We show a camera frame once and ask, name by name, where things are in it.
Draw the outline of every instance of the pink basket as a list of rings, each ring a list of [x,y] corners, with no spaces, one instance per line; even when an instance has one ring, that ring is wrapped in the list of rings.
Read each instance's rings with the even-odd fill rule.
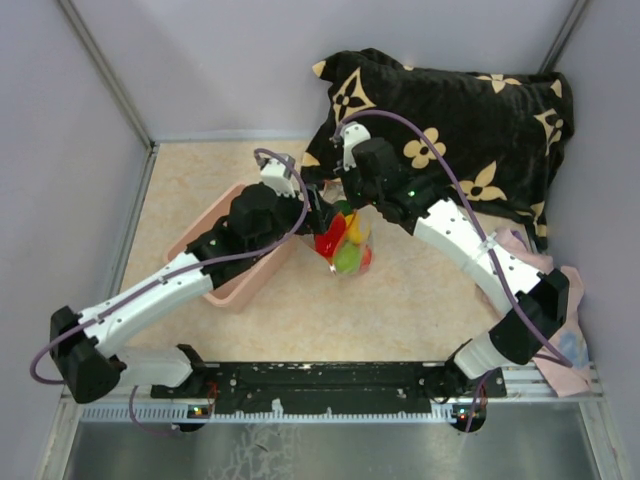
[[[168,263],[173,260],[179,253],[184,251],[189,243],[196,240],[202,233],[210,230],[220,217],[227,215],[231,208],[231,201],[240,195],[244,187],[245,185],[237,183],[216,200],[169,248],[164,255],[164,261]],[[227,308],[234,313],[240,313],[260,288],[289,258],[295,247],[296,239],[292,238],[243,274],[203,295],[203,297],[216,307]]]

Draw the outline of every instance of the gray wall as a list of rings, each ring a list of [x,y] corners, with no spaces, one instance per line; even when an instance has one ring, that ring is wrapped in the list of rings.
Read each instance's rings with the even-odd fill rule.
[[[573,1],[74,3],[164,140],[309,135],[328,109],[328,84],[311,65],[343,49],[376,47],[436,68],[535,71]]]
[[[640,476],[640,2],[595,1],[558,69],[576,103],[576,136],[553,186],[550,241],[576,265],[591,355]]]
[[[55,2],[0,3],[0,65],[0,476],[31,480],[60,388],[29,362],[54,310],[104,295],[144,149]]]

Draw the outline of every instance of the black metal base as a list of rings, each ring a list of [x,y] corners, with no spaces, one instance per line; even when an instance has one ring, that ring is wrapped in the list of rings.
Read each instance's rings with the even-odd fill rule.
[[[216,413],[270,413],[279,401],[287,414],[430,413],[441,390],[444,365],[388,363],[219,363],[199,372],[200,387],[154,386],[152,398],[207,398],[215,392]],[[467,392],[475,390],[469,382]],[[489,398],[505,397],[502,371],[486,382]]]

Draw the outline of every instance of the pink cloth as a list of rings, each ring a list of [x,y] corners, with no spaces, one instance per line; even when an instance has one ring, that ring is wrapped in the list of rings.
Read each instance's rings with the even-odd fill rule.
[[[549,273],[553,270],[553,258],[548,255],[529,252],[526,246],[509,229],[497,229],[495,240],[511,255],[538,268],[542,272]],[[587,345],[582,330],[578,325],[578,305],[584,295],[584,284],[575,268],[561,267],[560,271],[569,279],[567,320],[564,326],[551,337],[550,342],[572,361],[574,367],[569,369],[538,358],[534,358],[534,362],[558,396],[566,397],[591,390],[591,372]],[[481,293],[481,296],[488,303],[489,300],[483,293]],[[539,353],[553,356],[545,347]]]

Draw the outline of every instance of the black pillow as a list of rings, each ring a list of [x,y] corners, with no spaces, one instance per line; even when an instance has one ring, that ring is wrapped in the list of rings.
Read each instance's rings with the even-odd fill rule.
[[[525,224],[538,248],[547,248],[544,202],[574,131],[573,96],[562,74],[414,68],[375,49],[336,53],[313,71],[331,82],[331,109],[303,157],[306,181],[336,178],[342,151],[330,137],[338,121],[369,108],[388,110],[425,131],[475,210]],[[405,126],[379,117],[358,121],[391,142],[416,175],[450,186],[435,156]]]

